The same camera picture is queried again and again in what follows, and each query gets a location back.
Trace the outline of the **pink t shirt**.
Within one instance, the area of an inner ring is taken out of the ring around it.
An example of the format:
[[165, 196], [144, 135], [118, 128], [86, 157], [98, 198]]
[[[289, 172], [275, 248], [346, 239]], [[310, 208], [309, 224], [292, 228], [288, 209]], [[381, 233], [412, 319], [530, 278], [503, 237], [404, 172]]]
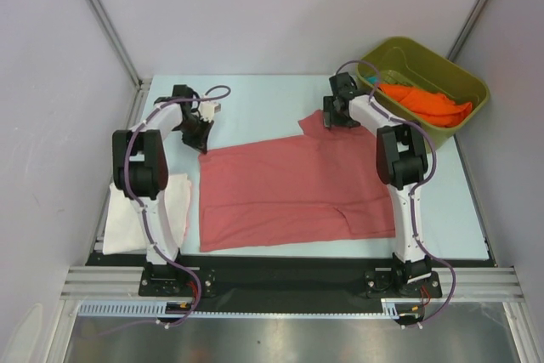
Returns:
[[363, 127], [327, 129], [321, 111], [298, 125], [300, 135], [200, 156], [203, 252], [394, 237], [376, 137]]

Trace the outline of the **orange t shirt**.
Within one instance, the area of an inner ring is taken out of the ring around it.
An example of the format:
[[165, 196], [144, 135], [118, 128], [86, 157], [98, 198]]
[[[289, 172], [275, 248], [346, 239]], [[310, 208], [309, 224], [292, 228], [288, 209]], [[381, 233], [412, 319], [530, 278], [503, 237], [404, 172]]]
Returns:
[[379, 88], [408, 111], [439, 128], [458, 126], [473, 111], [471, 102], [458, 104], [442, 93], [431, 93], [413, 86], [386, 83]]

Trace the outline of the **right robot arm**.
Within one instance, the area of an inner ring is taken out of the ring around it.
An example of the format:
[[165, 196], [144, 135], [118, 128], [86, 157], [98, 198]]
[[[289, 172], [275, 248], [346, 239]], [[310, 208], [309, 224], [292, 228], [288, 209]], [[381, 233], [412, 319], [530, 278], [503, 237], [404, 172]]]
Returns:
[[395, 259], [404, 265], [429, 264], [417, 229], [419, 188], [430, 170], [421, 127], [386, 110], [370, 91], [358, 88], [347, 72], [330, 77], [329, 84], [331, 95], [323, 98], [325, 127], [363, 127], [376, 137], [377, 175], [393, 205]]

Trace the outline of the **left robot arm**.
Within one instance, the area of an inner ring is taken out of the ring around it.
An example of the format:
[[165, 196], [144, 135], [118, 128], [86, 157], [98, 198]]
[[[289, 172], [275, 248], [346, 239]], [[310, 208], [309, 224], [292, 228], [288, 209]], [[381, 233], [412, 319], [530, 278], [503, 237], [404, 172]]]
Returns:
[[185, 84], [176, 84], [170, 96], [156, 99], [143, 120], [112, 135], [114, 185], [137, 213], [147, 245], [146, 261], [168, 265], [161, 270], [157, 282], [172, 295], [187, 287], [188, 275], [175, 266], [179, 245], [167, 216], [165, 191], [169, 169], [164, 140], [170, 133], [178, 132], [184, 145], [206, 154], [218, 101], [223, 98], [212, 96], [217, 89], [215, 86], [200, 95]]

